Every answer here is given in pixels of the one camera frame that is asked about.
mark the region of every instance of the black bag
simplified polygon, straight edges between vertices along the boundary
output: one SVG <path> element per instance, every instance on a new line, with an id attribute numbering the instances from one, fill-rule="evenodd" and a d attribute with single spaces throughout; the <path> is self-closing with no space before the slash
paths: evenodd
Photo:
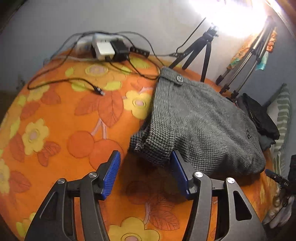
<path id="1" fill-rule="evenodd" d="M 248 110 L 250 119 L 254 122 L 257 131 L 264 136 L 274 140 L 279 139 L 279 130 L 269 117 L 266 109 L 246 93 L 242 94 L 243 102 Z"/>

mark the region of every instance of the floral bedsheet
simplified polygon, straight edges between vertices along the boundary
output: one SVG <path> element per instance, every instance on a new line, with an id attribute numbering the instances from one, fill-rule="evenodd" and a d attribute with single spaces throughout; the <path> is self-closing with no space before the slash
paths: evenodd
<path id="1" fill-rule="evenodd" d="M 145 74 L 157 74 L 149 61 L 133 56 Z M 44 69 L 57 64 L 52 61 Z M 29 225 L 54 182 L 80 179 L 106 162 L 113 150 L 121 167 L 111 195 L 99 202 L 111 241 L 182 240 L 192 202 L 178 192 L 170 173 L 127 153 L 130 136 L 147 116 L 156 81 L 133 75 L 126 63 L 67 60 L 36 83 L 83 77 L 105 91 L 99 96 L 80 80 L 28 91 L 25 87 L 7 111 L 0 127 L 0 214 L 23 240 Z M 192 71 L 176 69 L 199 80 Z M 209 80 L 206 83 L 219 91 Z M 265 153 L 272 168 L 270 153 Z M 276 185 L 261 173 L 238 180 L 262 220 Z M 212 200 L 208 240 L 214 240 L 217 199 Z M 83 240 L 79 199 L 75 199 L 78 240 Z"/>

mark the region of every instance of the bright light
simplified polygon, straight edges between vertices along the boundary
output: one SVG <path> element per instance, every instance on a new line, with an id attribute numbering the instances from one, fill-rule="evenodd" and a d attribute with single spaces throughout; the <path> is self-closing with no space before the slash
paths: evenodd
<path id="1" fill-rule="evenodd" d="M 226 0 L 189 0 L 194 10 L 207 17 L 221 32 L 242 38 L 259 33 L 266 20 L 263 3 L 253 0 L 252 7 L 238 4 L 237 1 Z"/>

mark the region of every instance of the striped pillow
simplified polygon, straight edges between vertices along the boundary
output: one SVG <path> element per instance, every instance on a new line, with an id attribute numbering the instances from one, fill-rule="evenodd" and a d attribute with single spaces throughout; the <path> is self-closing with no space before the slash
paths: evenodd
<path id="1" fill-rule="evenodd" d="M 277 92 L 277 96 L 274 97 L 274 101 L 267 108 L 267 114 L 276 124 L 280 137 L 278 140 L 275 140 L 276 143 L 271 146 L 270 151 L 273 155 L 274 170 L 277 174 L 282 175 L 286 169 L 283 149 L 285 147 L 291 114 L 290 94 L 287 84 L 283 84 Z"/>

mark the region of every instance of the gray cloth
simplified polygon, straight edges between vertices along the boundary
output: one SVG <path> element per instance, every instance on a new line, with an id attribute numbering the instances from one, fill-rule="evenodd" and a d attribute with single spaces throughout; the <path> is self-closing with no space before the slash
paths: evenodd
<path id="1" fill-rule="evenodd" d="M 256 127 L 242 110 L 209 85 L 162 68 L 152 113 L 131 137 L 129 151 L 164 166 L 173 150 L 207 175 L 247 175 L 265 167 Z"/>
<path id="2" fill-rule="evenodd" d="M 244 104 L 244 101 L 242 99 L 242 97 L 238 97 L 237 98 L 237 106 L 247 115 L 249 116 L 248 110 Z M 265 135 L 261 135 L 260 133 L 258 133 L 258 138 L 259 138 L 259 144 L 260 147 L 262 149 L 262 151 L 267 150 L 268 148 L 271 147 L 271 145 L 275 144 L 275 140 L 271 139 Z"/>

